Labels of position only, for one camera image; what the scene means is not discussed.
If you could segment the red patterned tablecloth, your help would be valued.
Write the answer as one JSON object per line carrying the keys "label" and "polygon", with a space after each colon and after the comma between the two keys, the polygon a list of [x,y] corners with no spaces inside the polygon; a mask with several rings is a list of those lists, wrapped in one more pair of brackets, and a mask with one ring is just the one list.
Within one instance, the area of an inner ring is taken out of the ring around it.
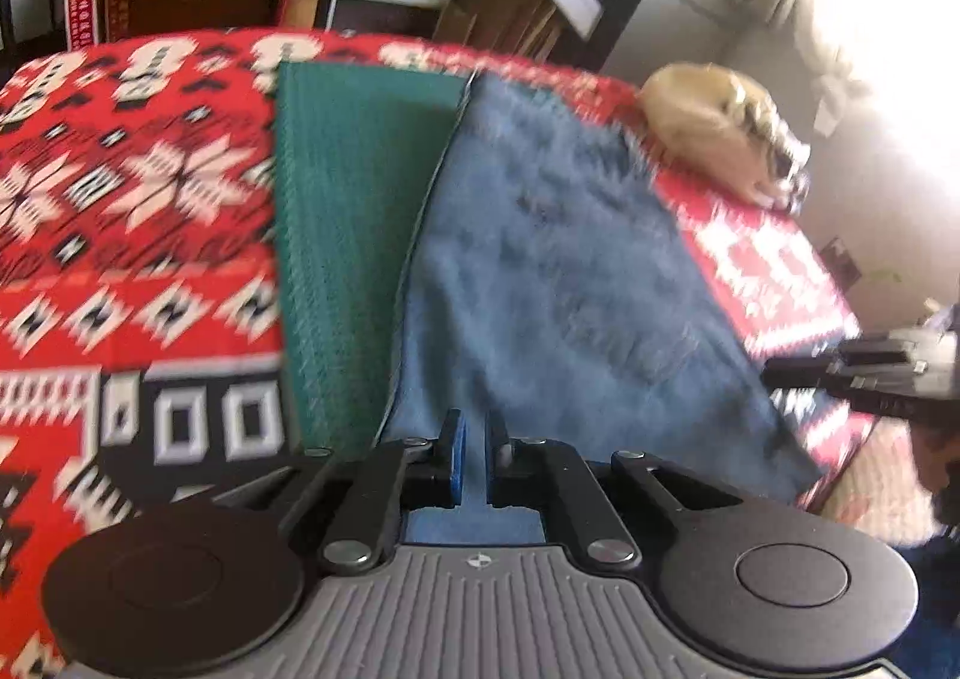
{"label": "red patterned tablecloth", "polygon": [[[41,612],[71,542],[295,445],[283,415],[272,102],[283,61],[384,64],[454,89],[542,85],[640,128],[631,85],[394,37],[265,29],[127,40],[25,64],[2,92],[2,671],[57,677]],[[698,677],[617,583],[547,551],[405,552],[348,581],[270,677]]]}

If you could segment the wall power outlet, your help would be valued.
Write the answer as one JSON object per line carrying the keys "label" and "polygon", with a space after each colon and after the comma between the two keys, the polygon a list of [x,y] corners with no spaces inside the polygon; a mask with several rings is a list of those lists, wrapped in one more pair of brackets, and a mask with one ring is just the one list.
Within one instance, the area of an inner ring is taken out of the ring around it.
{"label": "wall power outlet", "polygon": [[857,266],[850,250],[839,237],[828,241],[827,245],[818,252],[818,258],[841,292],[849,291],[862,279],[861,268]]}

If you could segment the grey refrigerator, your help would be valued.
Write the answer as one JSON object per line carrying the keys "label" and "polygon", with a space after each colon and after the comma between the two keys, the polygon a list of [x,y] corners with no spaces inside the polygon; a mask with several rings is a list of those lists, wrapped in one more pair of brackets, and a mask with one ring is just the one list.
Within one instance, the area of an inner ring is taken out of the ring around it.
{"label": "grey refrigerator", "polygon": [[641,0],[602,73],[640,85],[669,63],[719,63],[740,27],[731,0]]}

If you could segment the blue denim shorts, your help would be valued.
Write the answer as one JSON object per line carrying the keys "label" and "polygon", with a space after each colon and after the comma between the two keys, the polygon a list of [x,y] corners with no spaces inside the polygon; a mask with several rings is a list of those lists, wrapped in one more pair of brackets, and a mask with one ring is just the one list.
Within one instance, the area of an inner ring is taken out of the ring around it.
{"label": "blue denim shorts", "polygon": [[464,493],[412,513],[425,544],[532,544],[487,500],[485,425],[589,459],[655,454],[791,503],[820,471],[617,126],[491,74],[467,85],[398,289],[389,440],[466,424]]}

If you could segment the cardboard boxes stack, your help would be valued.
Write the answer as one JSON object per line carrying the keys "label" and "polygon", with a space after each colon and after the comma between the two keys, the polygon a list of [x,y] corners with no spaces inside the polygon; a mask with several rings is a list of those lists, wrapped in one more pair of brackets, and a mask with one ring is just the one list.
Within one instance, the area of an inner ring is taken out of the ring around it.
{"label": "cardboard boxes stack", "polygon": [[451,0],[433,41],[544,63],[565,35],[589,40],[601,17],[599,0]]}

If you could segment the red sign board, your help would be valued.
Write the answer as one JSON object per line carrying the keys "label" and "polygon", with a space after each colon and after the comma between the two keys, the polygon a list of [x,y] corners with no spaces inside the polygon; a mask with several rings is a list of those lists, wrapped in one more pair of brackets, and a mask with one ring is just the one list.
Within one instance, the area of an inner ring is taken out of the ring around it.
{"label": "red sign board", "polygon": [[64,14],[69,52],[78,52],[98,43],[96,0],[64,0]]}

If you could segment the green cutting mat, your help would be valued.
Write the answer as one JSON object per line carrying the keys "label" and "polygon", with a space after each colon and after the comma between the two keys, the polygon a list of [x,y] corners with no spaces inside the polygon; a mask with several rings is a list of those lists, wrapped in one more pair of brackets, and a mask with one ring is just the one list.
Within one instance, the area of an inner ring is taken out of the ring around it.
{"label": "green cutting mat", "polygon": [[466,89],[387,66],[278,68],[274,248],[286,394],[306,447],[355,456],[379,432],[398,287]]}

